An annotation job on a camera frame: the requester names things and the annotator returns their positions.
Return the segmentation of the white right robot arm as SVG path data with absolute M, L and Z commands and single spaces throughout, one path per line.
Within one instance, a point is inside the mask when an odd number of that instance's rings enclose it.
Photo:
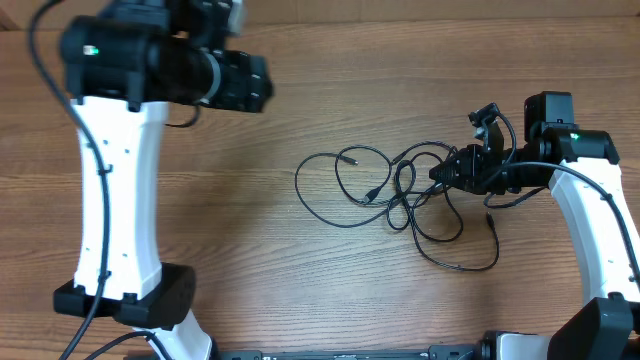
M 524 102 L 522 148 L 506 148 L 491 103 L 469 115 L 477 143 L 430 170 L 432 180 L 491 197 L 550 191 L 566 221 L 582 281 L 582 309 L 551 336 L 490 331 L 455 359 L 636 359 L 639 356 L 639 234 L 628 209 L 620 157 L 605 131 L 574 120 L 568 92 Z

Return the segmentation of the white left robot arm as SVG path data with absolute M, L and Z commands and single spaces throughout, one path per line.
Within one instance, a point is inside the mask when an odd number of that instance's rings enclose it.
M 83 226 L 58 313 L 109 317 L 160 359 L 215 359 L 192 310 L 193 268 L 163 262 L 157 172 L 171 104 L 259 113 L 272 96 L 266 61 L 226 46 L 241 0 L 115 1 L 75 17 L 60 40 L 66 108 L 80 123 Z

